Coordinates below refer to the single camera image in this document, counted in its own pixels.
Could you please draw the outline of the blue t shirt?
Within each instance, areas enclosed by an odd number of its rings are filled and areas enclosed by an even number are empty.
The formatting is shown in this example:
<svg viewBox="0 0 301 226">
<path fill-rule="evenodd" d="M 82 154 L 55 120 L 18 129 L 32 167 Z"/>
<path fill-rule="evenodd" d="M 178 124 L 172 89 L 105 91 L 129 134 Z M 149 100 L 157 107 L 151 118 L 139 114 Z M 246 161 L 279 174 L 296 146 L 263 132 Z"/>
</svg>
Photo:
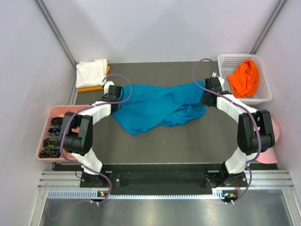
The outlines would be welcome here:
<svg viewBox="0 0 301 226">
<path fill-rule="evenodd" d="M 206 113 L 201 104 L 203 81 L 172 87 L 132 85 L 132 95 L 113 117 L 123 129 L 135 136 L 158 125 L 175 127 L 198 119 Z"/>
</svg>

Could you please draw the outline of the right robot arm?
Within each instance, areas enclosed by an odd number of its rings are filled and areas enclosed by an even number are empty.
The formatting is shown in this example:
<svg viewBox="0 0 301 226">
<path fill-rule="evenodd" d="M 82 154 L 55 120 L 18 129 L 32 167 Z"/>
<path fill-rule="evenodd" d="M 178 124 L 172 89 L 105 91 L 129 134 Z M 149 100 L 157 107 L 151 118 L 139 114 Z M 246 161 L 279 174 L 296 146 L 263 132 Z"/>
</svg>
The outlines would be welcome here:
<svg viewBox="0 0 301 226">
<path fill-rule="evenodd" d="M 221 81 L 220 77 L 205 80 L 201 103 L 226 113 L 238 124 L 238 147 L 217 173 L 205 174 L 211 188 L 233 185 L 242 178 L 248 164 L 276 142 L 270 112 L 245 105 L 230 92 L 222 90 Z"/>
</svg>

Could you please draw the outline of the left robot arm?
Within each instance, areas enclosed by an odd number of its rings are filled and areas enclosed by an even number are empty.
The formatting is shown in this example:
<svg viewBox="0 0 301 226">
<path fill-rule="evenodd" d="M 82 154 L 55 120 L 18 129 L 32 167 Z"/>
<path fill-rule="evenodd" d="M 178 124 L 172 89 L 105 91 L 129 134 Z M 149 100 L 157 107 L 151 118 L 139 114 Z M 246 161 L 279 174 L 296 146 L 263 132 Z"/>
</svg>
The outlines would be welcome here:
<svg viewBox="0 0 301 226">
<path fill-rule="evenodd" d="M 92 149 L 93 126 L 116 112 L 123 96 L 121 86 L 109 83 L 100 101 L 82 109 L 76 116 L 74 112 L 66 112 L 63 117 L 58 142 L 82 167 L 80 187 L 102 187 L 107 182 L 103 163 Z"/>
</svg>

